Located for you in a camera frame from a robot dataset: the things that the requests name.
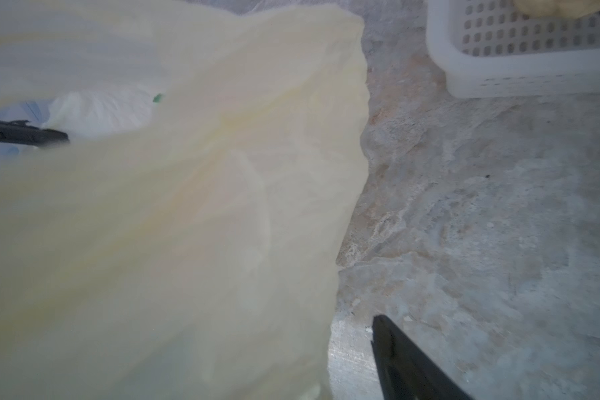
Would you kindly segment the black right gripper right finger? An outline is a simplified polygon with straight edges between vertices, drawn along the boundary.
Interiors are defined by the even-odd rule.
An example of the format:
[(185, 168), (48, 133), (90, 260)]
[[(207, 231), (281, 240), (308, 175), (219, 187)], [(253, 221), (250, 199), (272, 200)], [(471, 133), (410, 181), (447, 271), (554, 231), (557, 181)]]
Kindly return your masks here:
[(471, 400), (388, 316), (373, 317), (371, 345), (388, 400)]

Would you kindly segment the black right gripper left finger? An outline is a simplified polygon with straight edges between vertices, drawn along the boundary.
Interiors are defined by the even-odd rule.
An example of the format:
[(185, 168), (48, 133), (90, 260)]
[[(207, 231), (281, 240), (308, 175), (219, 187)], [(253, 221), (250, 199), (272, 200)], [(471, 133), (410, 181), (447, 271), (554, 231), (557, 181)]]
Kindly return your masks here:
[(29, 126), (27, 120), (10, 122), (0, 120), (0, 143), (43, 148), (67, 144), (69, 137), (60, 131)]

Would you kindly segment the yellow plastic bag orange print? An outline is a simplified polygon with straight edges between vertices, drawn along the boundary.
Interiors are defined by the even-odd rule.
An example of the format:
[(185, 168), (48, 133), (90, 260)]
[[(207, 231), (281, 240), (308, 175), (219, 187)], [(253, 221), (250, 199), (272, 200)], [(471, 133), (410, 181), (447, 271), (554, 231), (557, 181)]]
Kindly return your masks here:
[(150, 88), (141, 128), (0, 163), (0, 399), (330, 399), (368, 178), (363, 19), (0, 1), (0, 108)]

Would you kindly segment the pale yellow pear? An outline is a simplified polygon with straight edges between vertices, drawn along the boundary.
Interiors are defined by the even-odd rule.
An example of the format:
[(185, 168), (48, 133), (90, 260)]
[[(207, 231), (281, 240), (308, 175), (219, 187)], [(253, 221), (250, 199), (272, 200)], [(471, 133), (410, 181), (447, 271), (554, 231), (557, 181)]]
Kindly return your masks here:
[(577, 19), (600, 12), (600, 0), (513, 0), (531, 18)]

